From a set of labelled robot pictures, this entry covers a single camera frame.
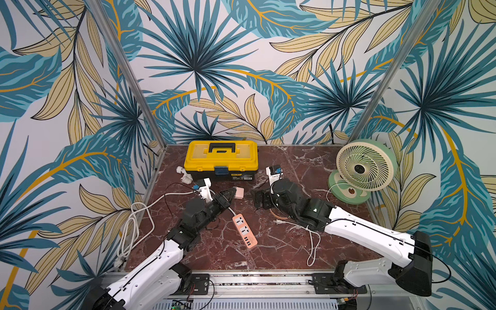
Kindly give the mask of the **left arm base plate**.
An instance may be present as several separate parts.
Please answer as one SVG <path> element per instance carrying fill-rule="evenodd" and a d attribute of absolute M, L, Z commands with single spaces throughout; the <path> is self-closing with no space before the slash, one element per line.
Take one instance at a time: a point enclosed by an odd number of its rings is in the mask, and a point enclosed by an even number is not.
<path fill-rule="evenodd" d="M 193 273 L 185 278 L 174 276 L 171 280 L 166 280 L 165 284 L 172 287 L 172 296 L 205 296 L 209 293 L 210 279 L 210 274 Z"/>

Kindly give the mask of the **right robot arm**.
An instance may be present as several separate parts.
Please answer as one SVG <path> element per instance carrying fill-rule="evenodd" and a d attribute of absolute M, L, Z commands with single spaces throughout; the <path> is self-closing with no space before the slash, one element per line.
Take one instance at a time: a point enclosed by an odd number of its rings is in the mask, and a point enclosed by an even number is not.
<path fill-rule="evenodd" d="M 273 182 L 253 195 L 257 209 L 276 208 L 298 227 L 339 236 L 381 255 L 375 260 L 339 262 L 335 283 L 350 288 L 396 284 L 413 295 L 431 296 L 433 254 L 426 233 L 397 232 L 368 222 L 329 201 L 305 195 L 298 184 L 288 179 Z"/>

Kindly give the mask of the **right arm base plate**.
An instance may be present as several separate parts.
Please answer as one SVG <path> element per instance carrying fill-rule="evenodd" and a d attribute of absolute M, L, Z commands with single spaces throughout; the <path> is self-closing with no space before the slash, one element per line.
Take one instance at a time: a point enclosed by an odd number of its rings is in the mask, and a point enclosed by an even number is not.
<path fill-rule="evenodd" d="M 356 296 L 368 292 L 365 285 L 356 288 L 344 280 L 335 280 L 333 273 L 314 273 L 311 279 L 307 281 L 312 285 L 317 295 L 349 295 Z"/>

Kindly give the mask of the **pink power strip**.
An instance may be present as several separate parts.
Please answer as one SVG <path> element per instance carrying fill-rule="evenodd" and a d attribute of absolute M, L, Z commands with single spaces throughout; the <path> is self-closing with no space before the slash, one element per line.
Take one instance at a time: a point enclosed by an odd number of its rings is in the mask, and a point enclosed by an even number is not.
<path fill-rule="evenodd" d="M 232 217 L 232 222 L 234 223 L 236 229 L 238 230 L 241 239 L 248 249 L 253 249 L 258 245 L 258 241 L 253 234 L 253 231 L 249 227 L 245 218 L 242 214 L 236 214 Z"/>

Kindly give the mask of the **small orange desk fan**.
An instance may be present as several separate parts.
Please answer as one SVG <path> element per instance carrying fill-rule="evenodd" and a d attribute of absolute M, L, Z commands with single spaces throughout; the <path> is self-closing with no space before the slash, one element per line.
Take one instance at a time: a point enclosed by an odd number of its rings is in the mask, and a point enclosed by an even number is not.
<path fill-rule="evenodd" d="M 277 220 L 281 220 L 281 221 L 289 221 L 290 218 L 287 217 L 287 216 L 284 216 L 284 215 L 281 215 L 281 214 L 278 214 L 277 212 L 275 212 L 273 209 L 270 209 L 269 210 L 270 213 L 277 219 Z"/>

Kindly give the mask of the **pink USB charger adapter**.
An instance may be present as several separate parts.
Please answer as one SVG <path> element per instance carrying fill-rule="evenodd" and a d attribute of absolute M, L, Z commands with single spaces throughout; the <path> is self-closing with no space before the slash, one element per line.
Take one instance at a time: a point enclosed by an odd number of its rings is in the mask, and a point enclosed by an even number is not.
<path fill-rule="evenodd" d="M 235 199 L 237 200 L 242 200 L 245 195 L 245 189 L 242 187 L 236 187 L 236 192 L 235 192 Z"/>

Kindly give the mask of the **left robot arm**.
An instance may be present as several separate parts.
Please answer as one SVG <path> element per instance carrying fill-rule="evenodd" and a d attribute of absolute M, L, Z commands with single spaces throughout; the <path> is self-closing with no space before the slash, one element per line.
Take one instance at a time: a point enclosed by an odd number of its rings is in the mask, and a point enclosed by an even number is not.
<path fill-rule="evenodd" d="M 151 309 L 159 301 L 185 290 L 191 270 L 181 263 L 200 242 L 201 232 L 227 209 L 242 199 L 244 190 L 233 187 L 215 195 L 208 189 L 200 198 L 184 205 L 182 216 L 154 253 L 140 265 L 106 288 L 92 289 L 82 309 Z"/>

